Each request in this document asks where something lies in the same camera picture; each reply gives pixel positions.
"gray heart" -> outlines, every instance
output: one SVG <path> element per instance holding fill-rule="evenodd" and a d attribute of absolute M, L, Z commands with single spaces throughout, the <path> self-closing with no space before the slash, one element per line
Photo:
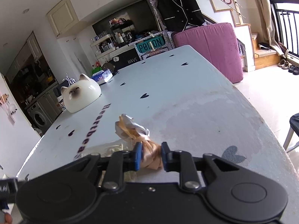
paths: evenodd
<path fill-rule="evenodd" d="M 238 148 L 236 146 L 230 146 L 225 149 L 221 157 L 235 164 L 244 162 L 246 157 L 236 155 L 237 151 Z"/>

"recessed downlight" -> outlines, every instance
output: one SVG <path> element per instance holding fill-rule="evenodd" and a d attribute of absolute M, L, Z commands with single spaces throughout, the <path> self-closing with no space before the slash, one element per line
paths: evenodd
<path fill-rule="evenodd" d="M 23 11 L 23 14 L 28 13 L 28 11 L 29 11 L 29 8 L 25 9 L 25 10 Z"/>

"cat-shaped container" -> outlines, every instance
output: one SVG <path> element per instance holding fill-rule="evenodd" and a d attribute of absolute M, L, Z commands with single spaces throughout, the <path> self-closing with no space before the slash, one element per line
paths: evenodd
<path fill-rule="evenodd" d="M 75 113 L 84 109 L 101 96 L 101 88 L 85 74 L 81 74 L 79 80 L 69 87 L 61 87 L 61 95 L 66 109 Z"/>

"pink cushion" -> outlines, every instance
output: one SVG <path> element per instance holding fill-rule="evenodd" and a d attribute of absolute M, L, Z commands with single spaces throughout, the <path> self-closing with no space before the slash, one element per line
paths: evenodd
<path fill-rule="evenodd" d="M 196 27 L 173 36 L 177 47 L 191 45 L 232 83 L 242 81 L 237 37 L 230 23 Z"/>

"cat ear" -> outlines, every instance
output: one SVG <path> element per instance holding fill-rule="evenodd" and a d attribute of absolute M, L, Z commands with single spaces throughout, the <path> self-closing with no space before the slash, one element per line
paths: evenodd
<path fill-rule="evenodd" d="M 61 95 L 63 95 L 64 91 L 67 89 L 67 87 L 61 87 Z"/>
<path fill-rule="evenodd" d="M 79 80 L 90 80 L 88 76 L 86 76 L 85 74 L 81 74 L 79 77 Z"/>

